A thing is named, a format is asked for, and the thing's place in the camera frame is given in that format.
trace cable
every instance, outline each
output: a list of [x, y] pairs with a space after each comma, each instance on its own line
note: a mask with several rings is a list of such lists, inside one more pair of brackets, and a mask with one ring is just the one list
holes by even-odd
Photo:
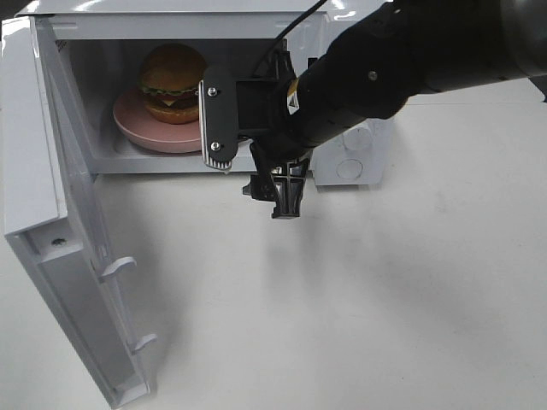
[[298, 26], [300, 23], [302, 23], [304, 20], [306, 20], [308, 17], [310, 17], [313, 13], [315, 13], [323, 4], [325, 4], [328, 0], [319, 0], [314, 6], [311, 7], [311, 9], [308, 9], [308, 11], [302, 13], [300, 17], [298, 17], [296, 20], [294, 20], [285, 30], [283, 30], [279, 36], [275, 38], [275, 40], [270, 44], [268, 49], [264, 52], [264, 54], [260, 57], [260, 59], [256, 62], [255, 66], [253, 67], [253, 71], [251, 72], [250, 76], [253, 77], [256, 74], [256, 71], [258, 71], [258, 68], [260, 68], [262, 62], [266, 60], [266, 57], [272, 52], [273, 49], [285, 38], [285, 36], [294, 30], [296, 26]]

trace open microwave door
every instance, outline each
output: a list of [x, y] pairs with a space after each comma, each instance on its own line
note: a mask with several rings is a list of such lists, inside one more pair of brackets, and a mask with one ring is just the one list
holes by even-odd
[[150, 392], [52, 32], [3, 23], [4, 233], [111, 407]]

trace pink plate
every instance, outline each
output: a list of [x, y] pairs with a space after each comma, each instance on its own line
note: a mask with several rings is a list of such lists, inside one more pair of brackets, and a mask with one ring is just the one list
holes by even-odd
[[175, 126], [156, 120], [146, 111], [138, 89], [118, 97], [114, 119], [131, 142], [146, 149], [180, 154], [202, 148], [199, 121]]

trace white table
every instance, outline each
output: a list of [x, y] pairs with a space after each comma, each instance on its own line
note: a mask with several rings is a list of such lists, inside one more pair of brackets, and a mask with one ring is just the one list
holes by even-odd
[[[127, 408], [544, 408], [540, 100], [523, 81], [415, 99], [383, 184], [310, 183], [300, 220], [244, 176], [100, 178], [139, 334], [160, 337], [159, 387]], [[4, 241], [0, 274], [0, 408], [107, 408]]]

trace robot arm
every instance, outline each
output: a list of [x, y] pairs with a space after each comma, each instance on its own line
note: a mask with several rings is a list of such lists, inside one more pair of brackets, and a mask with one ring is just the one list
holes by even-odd
[[[252, 138], [258, 174], [244, 193], [276, 202], [274, 218], [297, 217], [315, 147], [367, 118], [392, 117], [416, 94], [546, 74], [545, 0], [395, 0], [343, 32], [298, 79], [282, 50], [259, 79], [208, 71], [203, 153], [226, 170], [238, 139]], [[231, 91], [212, 102], [213, 84]], [[215, 131], [211, 113], [229, 104], [231, 131]]]

